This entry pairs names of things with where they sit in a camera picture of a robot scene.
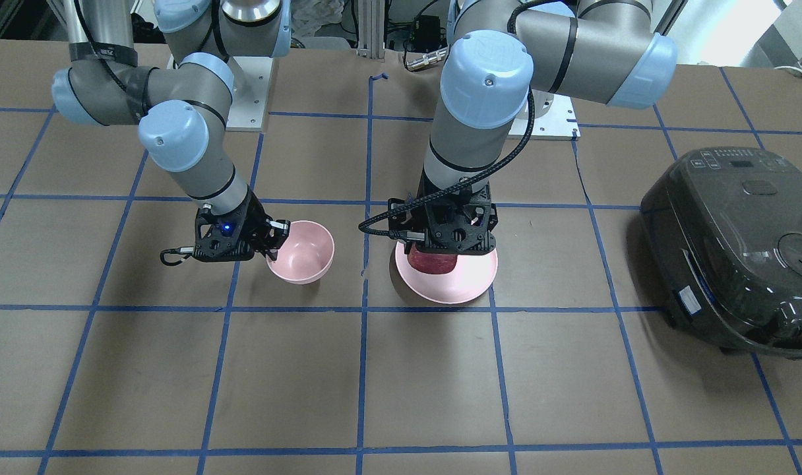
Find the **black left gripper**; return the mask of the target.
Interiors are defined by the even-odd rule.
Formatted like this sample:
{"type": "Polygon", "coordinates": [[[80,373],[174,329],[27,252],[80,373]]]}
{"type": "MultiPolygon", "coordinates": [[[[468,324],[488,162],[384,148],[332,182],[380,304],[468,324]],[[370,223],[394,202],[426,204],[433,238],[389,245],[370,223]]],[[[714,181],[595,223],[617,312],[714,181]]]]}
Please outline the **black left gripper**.
{"type": "Polygon", "coordinates": [[[492,230],[498,223],[489,186],[435,199],[388,219],[388,229],[404,241],[404,252],[482,256],[495,250],[492,230]]]}

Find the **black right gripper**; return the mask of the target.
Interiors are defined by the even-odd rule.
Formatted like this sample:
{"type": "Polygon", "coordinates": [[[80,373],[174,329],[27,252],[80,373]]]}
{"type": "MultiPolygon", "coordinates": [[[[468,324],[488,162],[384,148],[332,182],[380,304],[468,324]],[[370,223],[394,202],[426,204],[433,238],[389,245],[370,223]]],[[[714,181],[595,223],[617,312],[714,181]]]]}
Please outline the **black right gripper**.
{"type": "Polygon", "coordinates": [[[194,224],[197,234],[192,256],[197,261],[213,263],[250,261],[257,253],[277,261],[292,223],[272,219],[250,191],[229,213],[198,211],[194,224]]]}

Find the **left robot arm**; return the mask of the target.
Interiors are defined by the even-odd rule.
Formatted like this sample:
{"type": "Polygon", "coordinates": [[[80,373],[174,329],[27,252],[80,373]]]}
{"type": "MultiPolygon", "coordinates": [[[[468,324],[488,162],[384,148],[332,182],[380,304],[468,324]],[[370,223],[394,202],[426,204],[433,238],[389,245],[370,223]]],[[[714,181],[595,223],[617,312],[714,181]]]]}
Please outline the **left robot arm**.
{"type": "Polygon", "coordinates": [[[678,48],[651,27],[650,1],[464,1],[453,9],[439,99],[412,201],[359,225],[365,234],[441,255],[488,255],[497,245],[489,178],[512,162],[534,118],[506,156],[513,120],[536,111],[534,91],[636,110],[669,87],[678,48]]]}

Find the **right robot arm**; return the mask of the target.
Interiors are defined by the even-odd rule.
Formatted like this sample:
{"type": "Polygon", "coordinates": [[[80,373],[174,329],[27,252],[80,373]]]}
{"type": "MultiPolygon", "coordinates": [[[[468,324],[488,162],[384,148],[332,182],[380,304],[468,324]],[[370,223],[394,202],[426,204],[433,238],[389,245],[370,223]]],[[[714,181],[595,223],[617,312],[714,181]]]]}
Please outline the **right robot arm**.
{"type": "Polygon", "coordinates": [[[71,64],[53,76],[55,107],[73,123],[137,126],[150,158],[198,205],[194,244],[178,255],[275,261],[291,224],[265,212],[223,141],[237,99],[234,58],[286,55],[290,2],[157,1],[172,69],[139,65],[126,1],[67,1],[64,9],[71,64]]]}

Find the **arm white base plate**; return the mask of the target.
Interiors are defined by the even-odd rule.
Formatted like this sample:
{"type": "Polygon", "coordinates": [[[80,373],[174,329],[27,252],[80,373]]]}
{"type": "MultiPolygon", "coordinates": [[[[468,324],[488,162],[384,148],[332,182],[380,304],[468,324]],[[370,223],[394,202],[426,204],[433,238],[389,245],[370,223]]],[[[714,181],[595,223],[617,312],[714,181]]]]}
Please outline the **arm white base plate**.
{"type": "Polygon", "coordinates": [[[532,90],[534,97],[534,128],[531,139],[570,141],[581,136],[570,97],[546,91],[532,90]]]}
{"type": "Polygon", "coordinates": [[[272,58],[229,57],[194,52],[175,69],[153,77],[156,102],[181,100],[199,123],[214,129],[260,132],[264,129],[272,58]]]}

